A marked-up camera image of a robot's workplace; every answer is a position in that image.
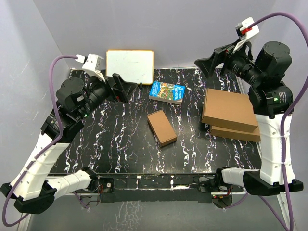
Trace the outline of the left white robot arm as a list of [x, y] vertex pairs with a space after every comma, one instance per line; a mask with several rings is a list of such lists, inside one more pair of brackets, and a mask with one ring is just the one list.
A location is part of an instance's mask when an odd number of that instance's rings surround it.
[[56, 92], [57, 108], [52, 110], [41, 127], [37, 144], [24, 168], [0, 191], [14, 199], [20, 213], [40, 214], [55, 199], [77, 190], [94, 192], [99, 188], [97, 173], [84, 167], [74, 174], [47, 180], [61, 153], [83, 129], [84, 120], [105, 100], [128, 103], [136, 83], [125, 82], [119, 74], [87, 82], [79, 77], [66, 79]]

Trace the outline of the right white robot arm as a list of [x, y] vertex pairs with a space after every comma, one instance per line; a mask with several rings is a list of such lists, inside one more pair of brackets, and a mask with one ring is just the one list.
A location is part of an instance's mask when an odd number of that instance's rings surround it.
[[205, 77], [213, 76], [221, 64], [222, 74], [231, 72], [249, 84], [248, 97], [260, 131], [261, 168], [218, 169], [214, 177], [218, 190], [225, 191], [233, 184], [251, 195], [272, 196], [304, 189], [293, 173], [290, 155], [293, 94], [283, 77], [291, 62], [289, 47], [278, 41], [265, 43], [256, 59], [251, 54], [251, 43], [246, 42], [238, 50], [234, 43], [216, 48], [210, 57], [194, 62]]

